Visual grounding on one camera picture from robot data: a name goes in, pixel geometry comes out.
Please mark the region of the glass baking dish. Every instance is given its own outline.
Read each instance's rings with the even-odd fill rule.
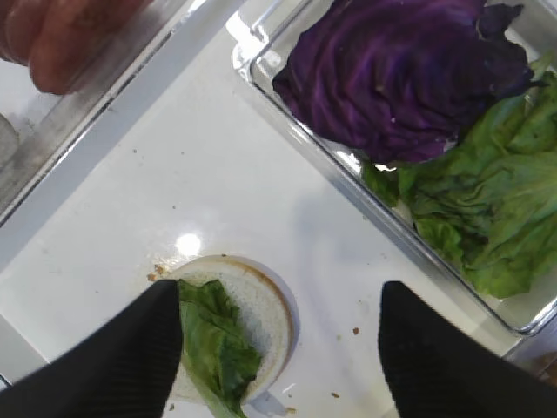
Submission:
[[[529,2],[508,36],[527,50],[529,59],[538,51],[557,44],[557,20],[552,14],[554,0]],[[271,81],[284,67],[299,35],[328,10],[332,0],[267,0],[247,3],[227,24],[238,40],[232,63],[240,76],[271,104],[269,120],[282,130],[291,143],[313,162],[347,198],[375,222],[425,273],[454,280],[499,320],[518,335],[532,335],[545,326],[557,312],[557,277],[549,274],[535,281],[529,293],[497,300],[475,292],[460,275],[424,242],[405,220],[404,213],[384,205],[360,178],[357,153],[314,135],[298,122],[273,91]],[[506,3],[519,3],[511,0]]]
[[[204,3],[152,0],[89,62],[72,94],[42,93],[27,68],[0,60],[0,225]]]

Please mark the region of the sausage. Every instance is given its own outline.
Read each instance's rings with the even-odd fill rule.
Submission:
[[[3,29],[6,18],[10,13],[11,6],[16,0],[0,0],[0,58],[11,61],[10,48],[6,40],[6,32]]]
[[[112,35],[151,0],[51,0],[30,50],[29,67],[41,91],[65,94]]]
[[[52,0],[16,0],[5,21],[5,36],[14,61],[26,65],[31,46],[43,28]]]

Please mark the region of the bread slice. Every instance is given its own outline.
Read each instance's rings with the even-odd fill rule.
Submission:
[[[262,355],[258,376],[247,389],[244,402],[253,401],[275,382],[292,351],[293,321],[284,295],[258,269],[230,256],[208,256],[185,264],[166,279],[201,286],[219,280],[235,305],[248,341]],[[180,365],[171,398],[203,403]]]

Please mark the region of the red cabbage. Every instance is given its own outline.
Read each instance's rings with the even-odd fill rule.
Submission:
[[[438,157],[494,103],[530,88],[505,38],[522,6],[486,0],[335,0],[274,90],[316,134],[373,162]]]

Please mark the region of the white countertop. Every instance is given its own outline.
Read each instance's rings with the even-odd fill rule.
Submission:
[[[137,297],[154,264],[227,253],[278,275],[301,323],[290,364],[250,417],[283,407],[300,417],[390,414],[376,348],[387,280],[504,352],[510,335],[426,277],[253,109],[265,103],[232,70],[233,45],[221,31],[135,120],[158,69],[180,53],[168,45],[0,229],[7,322],[51,361]],[[210,416],[173,403],[168,416]]]

